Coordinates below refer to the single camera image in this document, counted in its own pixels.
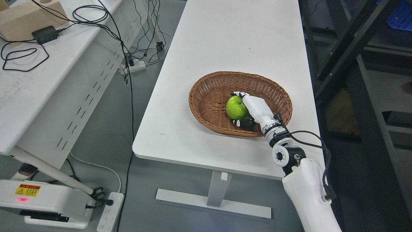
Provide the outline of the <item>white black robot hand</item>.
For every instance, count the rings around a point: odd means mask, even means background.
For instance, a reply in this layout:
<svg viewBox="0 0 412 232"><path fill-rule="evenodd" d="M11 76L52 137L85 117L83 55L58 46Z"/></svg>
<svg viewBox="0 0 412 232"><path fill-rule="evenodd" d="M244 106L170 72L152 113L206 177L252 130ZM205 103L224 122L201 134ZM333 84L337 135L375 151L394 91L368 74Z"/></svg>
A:
<svg viewBox="0 0 412 232"><path fill-rule="evenodd" d="M230 95L241 97L250 116L259 124L263 134L267 134L271 127L281 126L279 121L274 119L274 114L263 98L250 95L246 92L232 92Z"/></svg>

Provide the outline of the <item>white robot base unit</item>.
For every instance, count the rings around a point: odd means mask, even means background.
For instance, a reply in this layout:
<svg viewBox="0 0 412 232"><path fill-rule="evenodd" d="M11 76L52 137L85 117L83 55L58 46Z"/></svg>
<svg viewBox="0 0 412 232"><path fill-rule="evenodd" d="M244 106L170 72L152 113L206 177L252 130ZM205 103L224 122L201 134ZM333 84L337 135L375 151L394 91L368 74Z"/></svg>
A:
<svg viewBox="0 0 412 232"><path fill-rule="evenodd" d="M87 193L37 181L1 180L1 207L16 208L25 223L84 229L95 200Z"/></svg>

